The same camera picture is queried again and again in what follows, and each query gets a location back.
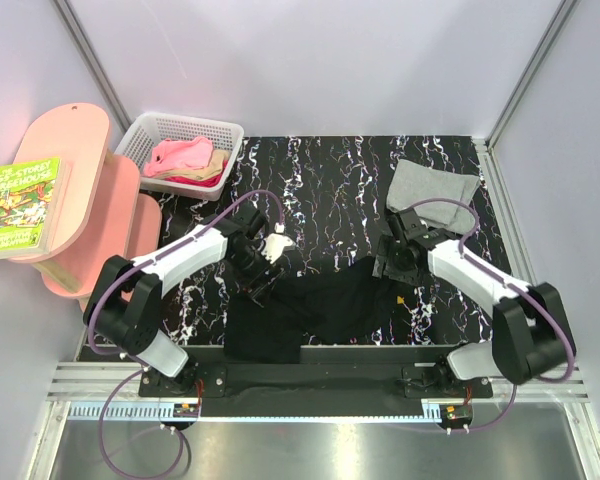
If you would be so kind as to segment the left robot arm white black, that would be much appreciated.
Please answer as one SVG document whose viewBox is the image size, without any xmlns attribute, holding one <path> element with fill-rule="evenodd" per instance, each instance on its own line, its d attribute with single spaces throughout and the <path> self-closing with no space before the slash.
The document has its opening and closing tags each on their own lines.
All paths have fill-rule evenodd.
<svg viewBox="0 0 600 480">
<path fill-rule="evenodd" d="M 104 337 L 159 372 L 161 384 L 173 395 L 188 394 L 196 372 L 185 350 L 159 326 L 163 298 L 194 273 L 225 262 L 248 298 L 260 305 L 282 275 L 278 260 L 295 247 L 280 223 L 258 242 L 256 235 L 267 223 L 258 209 L 242 205 L 235 213 L 227 209 L 205 218 L 184 237 L 148 254 L 130 260 L 110 257 L 85 307 L 89 336 Z"/>
</svg>

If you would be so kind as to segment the black t shirt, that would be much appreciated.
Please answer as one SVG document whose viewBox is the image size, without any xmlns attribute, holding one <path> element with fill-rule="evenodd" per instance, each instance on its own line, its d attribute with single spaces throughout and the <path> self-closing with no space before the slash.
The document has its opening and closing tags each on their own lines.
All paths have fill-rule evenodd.
<svg viewBox="0 0 600 480">
<path fill-rule="evenodd" d="M 227 307 L 224 353 L 256 363 L 300 361 L 305 335 L 323 344 L 345 344 L 388 325 L 399 283 L 373 276 L 367 256 L 330 273 L 284 278 L 264 299 L 232 296 Z"/>
</svg>

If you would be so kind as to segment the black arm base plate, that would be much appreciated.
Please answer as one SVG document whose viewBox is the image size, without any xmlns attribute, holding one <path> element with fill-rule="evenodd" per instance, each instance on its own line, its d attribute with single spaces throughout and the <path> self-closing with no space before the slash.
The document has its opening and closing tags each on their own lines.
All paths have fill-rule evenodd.
<svg viewBox="0 0 600 480">
<path fill-rule="evenodd" d="M 252 386 L 307 385 L 335 389 L 352 387 L 354 381 L 403 386 L 411 392 L 449 394 L 469 393 L 472 386 L 489 377 L 458 381 L 443 366 L 448 346 L 336 346 L 301 349 L 300 361 L 268 364 L 227 356 L 219 347 L 189 347 L 192 365 L 175 379 L 150 371 L 141 378 L 149 385 L 149 395 L 183 397 L 203 386 L 207 368 L 234 374 L 239 382 Z"/>
</svg>

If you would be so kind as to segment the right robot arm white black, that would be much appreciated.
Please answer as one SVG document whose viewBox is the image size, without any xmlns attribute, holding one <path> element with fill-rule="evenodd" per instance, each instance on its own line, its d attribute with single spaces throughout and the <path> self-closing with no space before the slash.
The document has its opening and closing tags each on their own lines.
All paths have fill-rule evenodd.
<svg viewBox="0 0 600 480">
<path fill-rule="evenodd" d="M 490 341 L 454 348 L 434 371 L 434 384 L 456 396 L 478 377 L 561 383 L 575 368 L 576 346 L 558 290 L 532 285 L 481 259 L 467 238 L 425 225 L 412 209 L 386 211 L 389 234 L 380 239 L 373 274 L 416 286 L 434 276 L 452 284 L 491 320 Z"/>
</svg>

